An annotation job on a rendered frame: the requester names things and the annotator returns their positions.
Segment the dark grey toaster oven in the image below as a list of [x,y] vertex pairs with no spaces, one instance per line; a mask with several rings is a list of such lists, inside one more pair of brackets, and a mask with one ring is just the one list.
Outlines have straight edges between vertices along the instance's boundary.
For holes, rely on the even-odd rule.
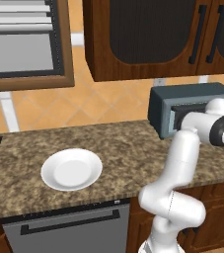
[[215,98],[224,98],[220,82],[152,87],[148,121],[161,139],[171,137],[186,114],[204,113],[207,103]]

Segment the brown base cupboard door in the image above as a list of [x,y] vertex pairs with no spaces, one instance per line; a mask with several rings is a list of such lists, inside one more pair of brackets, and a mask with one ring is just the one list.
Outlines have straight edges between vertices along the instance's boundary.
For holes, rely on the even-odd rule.
[[190,228],[183,245],[186,253],[200,253],[224,247],[224,199],[204,203],[206,218],[199,227]]

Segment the white round plate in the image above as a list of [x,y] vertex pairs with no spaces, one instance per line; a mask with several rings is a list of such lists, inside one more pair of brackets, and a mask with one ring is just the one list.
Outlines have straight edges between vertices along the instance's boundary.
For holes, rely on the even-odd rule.
[[103,163],[96,153],[69,148],[49,156],[41,166],[40,175],[51,189],[72,192],[91,186],[102,171]]

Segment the grey dishwasher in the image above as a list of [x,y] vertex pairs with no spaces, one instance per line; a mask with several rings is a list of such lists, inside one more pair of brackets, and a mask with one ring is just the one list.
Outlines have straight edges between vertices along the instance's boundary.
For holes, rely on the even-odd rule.
[[[130,200],[120,199],[59,210],[33,212],[0,220],[13,253],[125,253]],[[120,218],[22,235],[30,228],[110,215]]]

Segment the wood-framed window with blinds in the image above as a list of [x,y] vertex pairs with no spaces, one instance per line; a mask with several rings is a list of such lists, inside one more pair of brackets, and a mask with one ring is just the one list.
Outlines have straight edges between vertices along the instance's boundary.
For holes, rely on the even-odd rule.
[[0,0],[0,92],[73,85],[67,0]]

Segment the brown wooden drawer front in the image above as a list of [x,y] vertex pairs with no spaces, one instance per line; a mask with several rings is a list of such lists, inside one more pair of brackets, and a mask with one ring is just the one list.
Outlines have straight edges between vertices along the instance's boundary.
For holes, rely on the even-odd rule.
[[213,200],[218,198],[224,198],[224,183],[210,185],[204,189],[204,200]]

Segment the brown wall cupboard door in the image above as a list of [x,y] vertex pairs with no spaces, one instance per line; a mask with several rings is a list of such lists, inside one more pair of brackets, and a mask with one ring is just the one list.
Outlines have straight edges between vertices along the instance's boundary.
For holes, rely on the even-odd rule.
[[[193,76],[212,0],[82,0],[85,57],[96,82]],[[195,64],[189,64],[207,5]]]
[[198,75],[224,74],[224,22],[221,28],[221,33],[215,50],[213,62],[206,62],[206,56],[210,53],[215,30],[219,19],[219,5],[224,5],[224,0],[212,0],[202,49],[200,53],[200,59],[198,61],[198,66],[196,69],[196,73]]

